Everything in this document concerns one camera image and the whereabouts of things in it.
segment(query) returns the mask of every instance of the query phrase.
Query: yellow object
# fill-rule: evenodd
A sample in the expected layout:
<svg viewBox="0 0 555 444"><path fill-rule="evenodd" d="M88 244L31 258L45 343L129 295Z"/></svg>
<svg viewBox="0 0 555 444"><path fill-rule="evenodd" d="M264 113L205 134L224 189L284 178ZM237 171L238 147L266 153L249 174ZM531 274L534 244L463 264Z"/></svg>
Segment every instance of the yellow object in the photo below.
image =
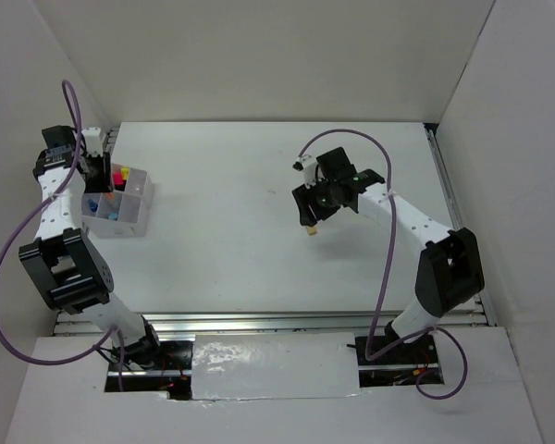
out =
<svg viewBox="0 0 555 444"><path fill-rule="evenodd" d="M127 166L121 168L121 178L127 180L130 176L130 169Z"/></svg>

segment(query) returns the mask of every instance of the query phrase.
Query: red object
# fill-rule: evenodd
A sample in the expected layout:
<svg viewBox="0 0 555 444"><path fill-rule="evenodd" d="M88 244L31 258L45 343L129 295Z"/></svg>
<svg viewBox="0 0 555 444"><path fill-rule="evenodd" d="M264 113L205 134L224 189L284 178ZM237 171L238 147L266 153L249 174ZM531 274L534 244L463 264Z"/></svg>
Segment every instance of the red object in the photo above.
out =
<svg viewBox="0 0 555 444"><path fill-rule="evenodd" d="M124 185L123 176L121 173L113 173L113 185L115 186L123 186Z"/></svg>

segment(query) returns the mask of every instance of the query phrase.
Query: blue object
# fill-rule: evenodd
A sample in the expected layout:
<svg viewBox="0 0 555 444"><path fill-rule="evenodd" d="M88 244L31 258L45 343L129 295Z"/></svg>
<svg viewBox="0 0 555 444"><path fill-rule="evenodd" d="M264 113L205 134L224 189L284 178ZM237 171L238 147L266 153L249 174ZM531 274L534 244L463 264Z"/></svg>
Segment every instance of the blue object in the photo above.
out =
<svg viewBox="0 0 555 444"><path fill-rule="evenodd" d="M89 208L91 209L91 211L93 213L96 213L96 210L99 209L99 204L97 202L95 202L93 199L89 199L87 201L87 204L89 205Z"/></svg>

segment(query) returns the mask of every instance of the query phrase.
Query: white wall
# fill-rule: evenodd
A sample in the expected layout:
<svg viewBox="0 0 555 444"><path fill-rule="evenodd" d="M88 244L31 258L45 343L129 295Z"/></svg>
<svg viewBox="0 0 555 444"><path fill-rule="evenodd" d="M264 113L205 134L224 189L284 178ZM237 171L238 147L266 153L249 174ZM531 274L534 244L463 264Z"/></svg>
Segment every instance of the white wall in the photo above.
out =
<svg viewBox="0 0 555 444"><path fill-rule="evenodd" d="M62 78L80 94L87 123L97 123L80 78L26 0L0 0L0 247L18 222L40 202L31 170L43 149L41 129L68 124L60 92ZM32 240L31 223L5 260L0 277L0 322L23 352L49 334L53 317L17 258L18 245ZM0 442L6 436L27 365L0 346Z"/></svg>
<svg viewBox="0 0 555 444"><path fill-rule="evenodd" d="M116 121L439 121L492 0L37 3Z"/></svg>
<svg viewBox="0 0 555 444"><path fill-rule="evenodd" d="M541 432L555 443L555 2L498 0L438 141Z"/></svg>

